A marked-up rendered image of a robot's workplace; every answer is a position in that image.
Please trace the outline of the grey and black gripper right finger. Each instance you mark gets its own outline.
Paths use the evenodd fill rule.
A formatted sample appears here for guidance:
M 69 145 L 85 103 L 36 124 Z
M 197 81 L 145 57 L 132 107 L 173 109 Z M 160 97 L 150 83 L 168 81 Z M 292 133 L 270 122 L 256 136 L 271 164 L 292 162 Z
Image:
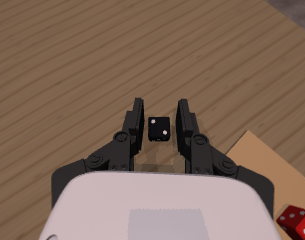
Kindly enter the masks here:
M 190 113 L 187 99 L 178 101 L 176 114 L 177 147 L 185 157 L 185 174 L 230 177 L 251 186 L 264 202 L 272 220 L 274 185 L 267 177 L 235 162 L 210 145 L 206 135 L 199 132 L 195 113 Z

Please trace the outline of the red die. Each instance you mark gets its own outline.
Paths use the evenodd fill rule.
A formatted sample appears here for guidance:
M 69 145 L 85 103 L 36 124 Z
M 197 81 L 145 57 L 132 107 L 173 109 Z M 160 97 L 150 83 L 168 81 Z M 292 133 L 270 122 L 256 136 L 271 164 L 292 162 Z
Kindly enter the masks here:
M 305 240 L 305 209 L 289 205 L 276 222 L 292 240 Z

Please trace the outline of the black die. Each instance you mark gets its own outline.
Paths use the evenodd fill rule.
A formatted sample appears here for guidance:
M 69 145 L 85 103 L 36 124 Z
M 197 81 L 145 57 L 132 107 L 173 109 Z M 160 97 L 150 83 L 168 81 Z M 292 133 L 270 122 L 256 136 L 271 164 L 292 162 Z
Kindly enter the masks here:
M 148 138 L 149 141 L 168 141 L 170 139 L 170 118 L 149 117 Z

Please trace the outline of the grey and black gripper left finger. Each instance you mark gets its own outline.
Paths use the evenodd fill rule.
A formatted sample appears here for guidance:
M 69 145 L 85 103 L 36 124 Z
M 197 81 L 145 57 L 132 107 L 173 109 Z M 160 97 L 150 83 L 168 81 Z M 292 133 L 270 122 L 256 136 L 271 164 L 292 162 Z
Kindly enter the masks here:
M 52 210 L 66 185 L 75 177 L 92 171 L 134 171 L 134 156 L 142 146 L 144 130 L 143 99 L 135 98 L 133 110 L 127 111 L 122 131 L 113 140 L 81 159 L 56 169 L 51 177 Z M 130 160 L 130 169 L 129 169 Z

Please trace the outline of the tan flat mat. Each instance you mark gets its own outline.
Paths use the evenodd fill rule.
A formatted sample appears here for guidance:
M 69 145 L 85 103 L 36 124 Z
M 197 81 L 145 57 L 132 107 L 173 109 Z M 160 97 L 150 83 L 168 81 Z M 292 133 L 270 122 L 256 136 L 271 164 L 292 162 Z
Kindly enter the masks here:
M 249 130 L 242 134 L 225 155 L 236 165 L 273 182 L 273 222 L 282 240 L 292 240 L 276 220 L 289 205 L 305 209 L 305 177 Z

